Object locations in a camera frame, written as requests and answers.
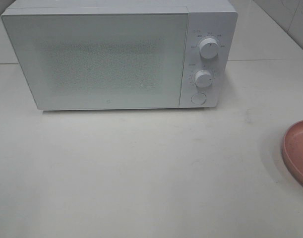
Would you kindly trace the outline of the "lower white timer knob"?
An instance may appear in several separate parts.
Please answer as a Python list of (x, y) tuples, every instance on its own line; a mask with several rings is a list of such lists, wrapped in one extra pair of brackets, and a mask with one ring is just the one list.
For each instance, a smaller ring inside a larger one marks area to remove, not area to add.
[(212, 84), (213, 75), (208, 70), (200, 70), (194, 74), (193, 79), (198, 88), (206, 88)]

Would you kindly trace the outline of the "white microwave door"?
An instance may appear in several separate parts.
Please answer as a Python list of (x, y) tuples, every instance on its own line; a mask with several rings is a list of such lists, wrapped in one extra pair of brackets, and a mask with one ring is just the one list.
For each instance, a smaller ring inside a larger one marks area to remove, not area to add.
[(187, 14), (18, 15), (2, 21), (40, 110), (175, 108)]

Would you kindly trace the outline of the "upper white power knob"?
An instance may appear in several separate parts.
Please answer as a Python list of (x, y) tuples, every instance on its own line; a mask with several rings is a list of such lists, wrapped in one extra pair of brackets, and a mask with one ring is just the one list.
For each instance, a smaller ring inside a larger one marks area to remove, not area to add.
[(206, 36), (198, 44), (200, 56), (204, 59), (214, 58), (219, 51), (219, 41), (213, 36)]

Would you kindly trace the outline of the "pink round plate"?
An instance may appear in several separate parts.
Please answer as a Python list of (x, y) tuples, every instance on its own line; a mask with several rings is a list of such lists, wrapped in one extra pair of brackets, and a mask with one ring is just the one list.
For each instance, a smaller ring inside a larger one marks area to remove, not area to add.
[(291, 125), (282, 140), (283, 162), (296, 179), (303, 186), (303, 120)]

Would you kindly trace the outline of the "white microwave oven body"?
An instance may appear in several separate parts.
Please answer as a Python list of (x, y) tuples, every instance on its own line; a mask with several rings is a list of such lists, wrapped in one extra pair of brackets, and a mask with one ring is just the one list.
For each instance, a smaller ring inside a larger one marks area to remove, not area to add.
[[(2, 13), (1, 19), (4, 16), (18, 15), (146, 14), (188, 15), (181, 94), (179, 105), (175, 108), (216, 106), (238, 18), (238, 13), (227, 0), (17, 0)], [(212, 59), (204, 59), (199, 53), (198, 44), (206, 36), (213, 36), (219, 41), (218, 54)], [(209, 87), (198, 88), (195, 85), (193, 76), (200, 70), (212, 73), (213, 81)], [(206, 102), (203, 105), (191, 102), (192, 96), (196, 93), (206, 95)]]

